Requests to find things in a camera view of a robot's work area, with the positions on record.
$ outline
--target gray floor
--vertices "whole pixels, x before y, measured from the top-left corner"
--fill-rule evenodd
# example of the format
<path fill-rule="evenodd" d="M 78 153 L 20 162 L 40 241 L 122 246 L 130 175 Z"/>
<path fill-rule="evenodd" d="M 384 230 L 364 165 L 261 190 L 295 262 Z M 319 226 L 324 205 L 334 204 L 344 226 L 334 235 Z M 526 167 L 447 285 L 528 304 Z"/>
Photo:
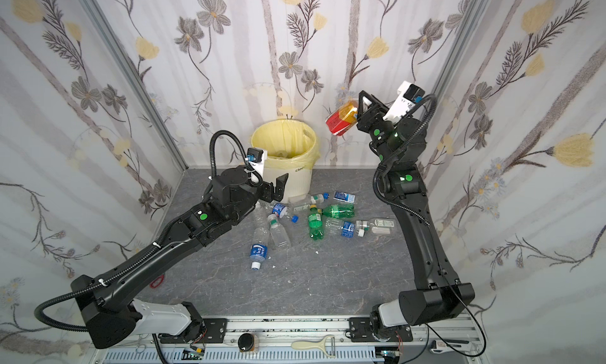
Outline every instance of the gray floor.
<path fill-rule="evenodd" d="M 371 188 L 374 170 L 314 170 L 311 193 L 356 194 L 356 219 L 393 217 Z M 187 170 L 165 222 L 200 201 L 209 170 Z M 351 240 L 308 237 L 306 221 L 285 223 L 293 246 L 272 251 L 260 271 L 250 269 L 250 219 L 179 262 L 156 289 L 138 296 L 156 303 L 194 303 L 201 315 L 367 314 L 402 290 L 414 289 L 410 254 L 398 226 L 391 237 Z"/>

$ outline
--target wall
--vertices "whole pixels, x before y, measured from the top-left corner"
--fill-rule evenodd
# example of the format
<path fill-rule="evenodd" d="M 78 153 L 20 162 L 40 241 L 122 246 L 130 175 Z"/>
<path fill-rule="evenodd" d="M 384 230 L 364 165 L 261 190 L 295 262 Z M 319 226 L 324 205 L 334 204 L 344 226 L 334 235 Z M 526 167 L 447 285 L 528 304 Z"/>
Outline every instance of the wall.
<path fill-rule="evenodd" d="M 77 0 L 0 0 L 0 30 L 0 361 L 80 362 L 34 308 L 146 246 L 181 171 Z"/>
<path fill-rule="evenodd" d="M 431 91 L 469 0 L 97 0 L 189 165 L 212 133 L 248 141 L 276 118 L 318 133 L 320 165 L 375 166 L 366 134 L 332 137 L 330 111 L 402 80 Z M 236 162 L 217 144 L 217 162 Z"/>
<path fill-rule="evenodd" d="M 606 356 L 605 2 L 492 0 L 430 126 L 431 208 L 495 363 Z"/>

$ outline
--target trash can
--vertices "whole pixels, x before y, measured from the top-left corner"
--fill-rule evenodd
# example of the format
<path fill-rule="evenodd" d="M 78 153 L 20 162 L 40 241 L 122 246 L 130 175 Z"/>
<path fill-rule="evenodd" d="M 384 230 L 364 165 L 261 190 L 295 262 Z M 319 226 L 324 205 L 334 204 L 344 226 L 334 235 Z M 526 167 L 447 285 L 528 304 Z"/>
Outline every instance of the trash can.
<path fill-rule="evenodd" d="M 263 180 L 275 185 L 276 178 L 288 172 L 284 202 L 309 192 L 312 168 L 320 157 L 318 137 L 311 127 L 297 120 L 275 120 L 255 130 L 250 142 L 267 151 Z"/>

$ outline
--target blue label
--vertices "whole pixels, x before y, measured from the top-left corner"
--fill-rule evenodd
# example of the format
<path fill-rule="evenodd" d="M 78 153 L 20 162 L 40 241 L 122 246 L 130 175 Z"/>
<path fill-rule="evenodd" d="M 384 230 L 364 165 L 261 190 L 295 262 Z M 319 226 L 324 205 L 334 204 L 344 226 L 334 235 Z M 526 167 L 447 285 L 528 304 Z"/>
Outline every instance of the blue label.
<path fill-rule="evenodd" d="M 341 235 L 346 238 L 353 238 L 353 232 L 356 230 L 356 225 L 351 222 L 343 222 L 343 230 Z"/>
<path fill-rule="evenodd" d="M 260 244 L 254 244 L 253 247 L 250 248 L 250 255 L 267 257 L 267 247 Z"/>
<path fill-rule="evenodd" d="M 273 214 L 276 214 L 278 217 L 282 217 L 282 210 L 284 210 L 286 206 L 282 205 L 281 203 L 277 203 L 276 206 L 273 207 L 273 210 L 271 211 Z"/>
<path fill-rule="evenodd" d="M 354 201 L 356 200 L 356 196 L 344 192 L 335 192 L 335 200 L 354 203 Z"/>

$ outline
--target black mounting plate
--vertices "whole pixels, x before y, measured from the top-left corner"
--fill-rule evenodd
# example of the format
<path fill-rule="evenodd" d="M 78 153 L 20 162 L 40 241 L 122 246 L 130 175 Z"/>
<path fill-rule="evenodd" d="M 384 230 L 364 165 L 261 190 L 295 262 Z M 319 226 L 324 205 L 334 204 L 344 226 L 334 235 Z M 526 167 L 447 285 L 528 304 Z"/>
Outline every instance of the black mounting plate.
<path fill-rule="evenodd" d="M 227 319 L 225 319 L 225 318 L 215 318 L 215 319 L 207 318 L 207 319 L 204 319 L 204 324 L 206 325 L 206 328 L 207 328 L 206 334 L 204 335 L 204 338 L 201 339 L 200 342 L 198 342 L 198 344 L 201 344 L 202 342 L 204 342 L 206 344 L 223 343 L 223 338 L 225 337 L 225 331 L 227 330 L 226 329 Z M 179 336 L 160 334 L 159 338 L 160 338 L 160 343 L 162 343 L 162 344 L 187 343 L 187 342 L 180 341 L 180 340 L 182 340 L 182 338 L 180 338 Z"/>
<path fill-rule="evenodd" d="M 410 330 L 409 325 L 396 326 L 392 329 L 393 330 L 389 332 L 390 338 L 388 342 L 398 341 L 396 332 L 400 334 L 400 338 L 402 338 L 403 342 L 413 341 L 413 333 Z M 351 334 L 350 336 L 352 337 L 352 342 L 354 343 L 378 342 L 378 340 L 373 336 L 373 327 L 370 324 L 370 318 L 349 318 L 349 330 Z"/>

